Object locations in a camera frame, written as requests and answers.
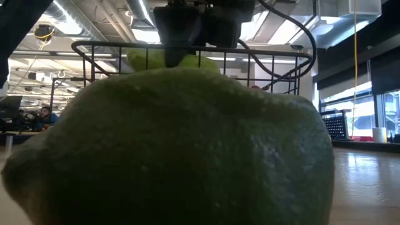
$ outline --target ceiling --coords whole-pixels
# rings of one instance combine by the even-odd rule
[[[131,37],[139,41],[156,40],[158,38],[156,31],[138,30],[131,29],[131,14],[126,4],[126,0],[56,0],[62,3],[68,3],[74,6],[75,14],[79,14],[79,21],[87,21],[91,23],[90,31],[85,34],[95,33],[97,39],[102,41],[111,42],[131,42],[129,35],[123,32],[122,26],[119,22],[124,23],[125,28],[130,31]],[[96,2],[103,6],[111,6],[118,14],[115,16],[112,14],[113,10],[110,7],[105,7],[108,12],[108,16],[104,14],[104,11],[96,5]],[[149,8],[152,9],[156,6],[164,6],[166,0],[147,0]],[[291,15],[293,18],[299,20],[303,24],[310,23],[312,18],[315,18],[313,7],[313,0],[300,0],[297,4],[276,3],[275,8],[282,11],[285,14]],[[320,17],[314,19],[313,26]],[[242,25],[242,38],[254,49],[264,49],[273,51],[294,51],[290,46],[286,45],[299,30],[295,27],[290,30],[289,28],[283,29],[285,26],[285,19],[282,19],[275,14],[270,14],[268,11],[264,11],[262,8],[257,9],[254,13],[253,21]],[[46,76],[59,76],[60,71],[63,73],[61,76],[68,77],[83,77],[83,62],[82,58],[74,54],[71,49],[71,44],[79,39],[90,39],[88,36],[71,36],[64,34],[60,29],[56,29],[51,42],[42,47],[42,53],[38,52],[39,48],[43,45],[43,42],[37,40],[33,35],[34,30],[39,24],[49,24],[54,26],[54,23],[47,16],[42,18],[32,28],[32,31],[24,38],[20,43],[17,50],[10,57],[9,64],[11,66],[11,75],[9,77],[9,89],[8,94],[21,94],[24,96],[24,102],[22,106],[26,109],[40,108],[41,106],[49,104],[49,93],[51,92],[51,79],[29,79],[29,72],[37,72],[44,77]],[[309,47],[309,41],[303,34],[298,34],[296,41],[292,44],[302,44],[306,48]],[[220,58],[223,54],[210,53],[206,56]],[[228,56],[234,58],[246,58],[246,56]],[[116,72],[115,60],[111,57],[99,56],[96,61],[104,69],[108,71]],[[232,63],[228,63],[227,67],[230,69],[239,69],[243,71],[247,68],[247,62],[243,60],[236,60]],[[90,73],[90,64],[86,63],[86,72]],[[104,79],[104,75],[96,74],[96,79]],[[63,109],[68,103],[69,99],[77,93],[79,88],[83,87],[83,82],[71,82],[65,81],[60,84],[55,90],[55,102],[54,106],[57,110]]]

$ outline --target wire basket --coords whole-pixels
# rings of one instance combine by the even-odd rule
[[[307,66],[313,59],[310,54],[302,53],[302,52],[282,52],[282,51],[264,51],[264,50],[247,50],[247,49],[229,49],[222,47],[179,47],[179,46],[165,46],[161,44],[138,44],[138,43],[124,43],[124,42],[100,42],[100,41],[76,41],[72,44],[72,50],[78,53],[83,58],[83,81],[84,85],[86,85],[86,80],[95,81],[96,74],[104,74],[106,76],[111,76],[114,74],[126,74],[132,72],[126,72],[122,69],[123,58],[126,57],[123,54],[123,51],[126,48],[135,48],[135,49],[145,49],[146,50],[146,69],[149,66],[149,50],[150,49],[185,49],[191,52],[196,52],[198,56],[198,66],[201,66],[201,56],[209,56],[209,53],[219,54],[221,55],[220,64],[221,64],[221,74],[227,75],[227,64],[231,63],[231,58],[227,56],[230,54],[242,55],[241,62],[247,62],[247,76],[244,77],[235,77],[234,79],[241,81],[244,85],[250,87],[255,82],[262,82],[262,88],[265,91],[269,91],[271,93],[283,93],[283,94],[299,94],[300,88],[300,78],[301,78],[301,69]],[[89,53],[85,53],[82,49],[90,49]],[[117,71],[107,71],[102,68],[96,60],[97,53],[104,53],[104,50],[107,49],[108,52],[111,52],[111,57],[117,60]],[[289,69],[288,72],[282,74],[281,76],[272,76],[265,72],[265,78],[255,78],[251,77],[251,66],[252,61],[254,61],[254,57],[257,58],[265,58],[267,59],[270,70],[274,74],[276,70],[276,64],[279,64],[279,60],[284,58],[286,60],[290,59],[294,67]],[[90,77],[87,77],[86,72],[86,61],[91,64],[90,69]],[[279,91],[274,92],[274,86],[279,84]]]

